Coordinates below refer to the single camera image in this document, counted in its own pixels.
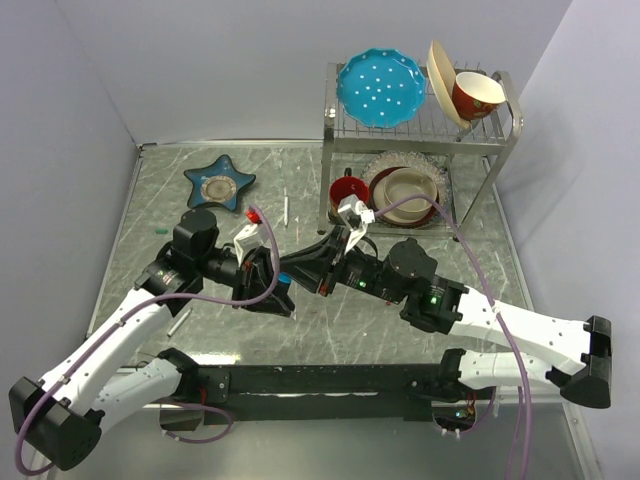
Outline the blue pen cap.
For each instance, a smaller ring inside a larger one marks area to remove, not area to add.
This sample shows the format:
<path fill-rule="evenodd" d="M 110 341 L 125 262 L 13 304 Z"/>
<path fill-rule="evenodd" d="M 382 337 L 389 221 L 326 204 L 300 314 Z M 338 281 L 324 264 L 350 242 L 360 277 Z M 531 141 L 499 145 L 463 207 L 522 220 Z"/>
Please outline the blue pen cap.
<path fill-rule="evenodd" d="M 289 289 L 291 287 L 291 277 L 285 273 L 280 273 L 278 275 L 278 283 L 277 283 L 277 287 L 275 289 L 275 292 L 279 295 L 279 296 L 283 296 L 286 297 L 289 293 Z"/>

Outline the white pen near left arm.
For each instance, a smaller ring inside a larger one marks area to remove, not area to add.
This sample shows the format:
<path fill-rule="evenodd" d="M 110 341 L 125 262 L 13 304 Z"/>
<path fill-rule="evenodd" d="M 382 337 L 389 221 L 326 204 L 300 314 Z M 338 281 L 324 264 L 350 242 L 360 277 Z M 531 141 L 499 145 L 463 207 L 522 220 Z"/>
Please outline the white pen near left arm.
<path fill-rule="evenodd" d="M 182 327 L 182 325 L 186 322 L 186 320 L 190 317 L 191 313 L 192 313 L 193 309 L 189 308 L 187 310 L 185 310 L 179 317 L 178 319 L 171 325 L 171 327 L 169 328 L 169 330 L 166 333 L 166 336 L 168 338 L 172 338 L 176 332 Z"/>

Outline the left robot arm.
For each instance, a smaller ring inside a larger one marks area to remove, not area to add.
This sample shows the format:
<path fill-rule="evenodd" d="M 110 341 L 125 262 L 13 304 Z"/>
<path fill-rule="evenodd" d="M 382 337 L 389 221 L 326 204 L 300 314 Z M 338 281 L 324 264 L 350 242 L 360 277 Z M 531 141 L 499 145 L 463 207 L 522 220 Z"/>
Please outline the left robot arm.
<path fill-rule="evenodd" d="M 177 350 L 155 357 L 120 381 L 124 361 L 191 301 L 290 316 L 295 306 L 282 278 L 272 226 L 256 205 L 231 248 L 216 245 L 216 216 L 189 210 L 172 238 L 143 270 L 121 304 L 77 350 L 39 380 L 9 391 L 16 469 L 25 477 L 69 470 L 101 435 L 141 406 L 165 397 L 184 402 L 198 390 L 199 365 Z"/>

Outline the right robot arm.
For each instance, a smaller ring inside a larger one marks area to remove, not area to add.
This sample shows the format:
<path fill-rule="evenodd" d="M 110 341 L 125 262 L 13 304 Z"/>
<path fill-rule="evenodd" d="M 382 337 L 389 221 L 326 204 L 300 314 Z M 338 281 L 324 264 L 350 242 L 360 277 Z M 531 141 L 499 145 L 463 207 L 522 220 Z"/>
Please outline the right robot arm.
<path fill-rule="evenodd" d="M 413 238 L 378 259 L 350 246 L 341 227 L 280 260 L 281 272 L 311 293 L 328 296 L 341 284 L 401 305 L 400 318 L 418 330 L 505 347 L 494 354 L 446 352 L 437 384 L 449 398 L 469 389 L 530 384 L 554 386 L 562 398 L 583 407 L 610 407 L 610 320 L 567 320 L 490 300 L 436 269 L 436 260 Z"/>

